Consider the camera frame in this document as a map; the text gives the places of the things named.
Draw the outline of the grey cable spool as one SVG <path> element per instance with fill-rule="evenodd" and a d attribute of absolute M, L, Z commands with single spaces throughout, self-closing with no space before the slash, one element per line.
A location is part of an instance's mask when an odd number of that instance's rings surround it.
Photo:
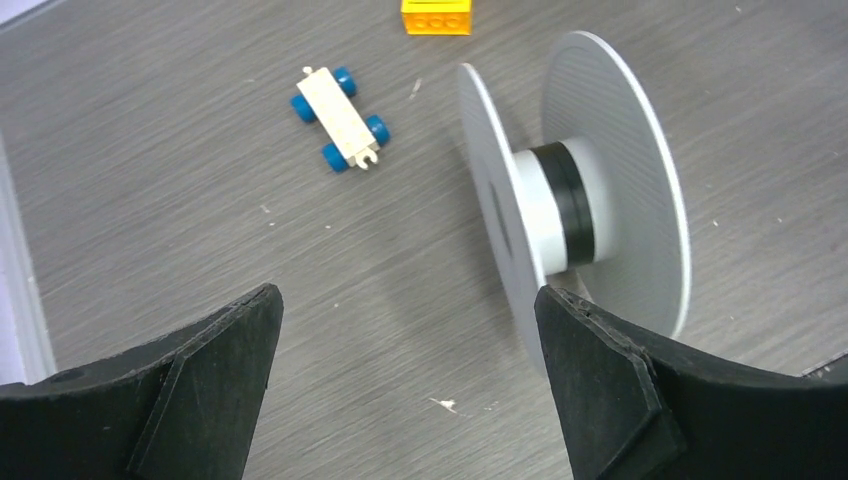
<path fill-rule="evenodd" d="M 542 85 L 542 142 L 522 150 L 472 65 L 459 65 L 457 86 L 469 168 L 531 364 L 545 367 L 536 295 L 566 271 L 599 307 L 676 337 L 692 289 L 684 199 L 658 117 L 623 58 L 593 33 L 565 34 Z"/>

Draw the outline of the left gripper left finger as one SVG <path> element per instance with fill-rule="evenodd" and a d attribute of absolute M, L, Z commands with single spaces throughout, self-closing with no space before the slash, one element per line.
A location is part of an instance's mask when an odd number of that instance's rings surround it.
<path fill-rule="evenodd" d="M 1 389 L 5 479 L 239 479 L 282 326 L 263 284 L 208 317 Z"/>

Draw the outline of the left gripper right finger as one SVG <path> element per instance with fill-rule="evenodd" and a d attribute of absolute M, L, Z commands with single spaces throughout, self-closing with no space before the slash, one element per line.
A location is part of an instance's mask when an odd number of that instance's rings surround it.
<path fill-rule="evenodd" d="M 847 360 L 766 371 L 542 288 L 535 316 L 577 479 L 843 479 Z"/>

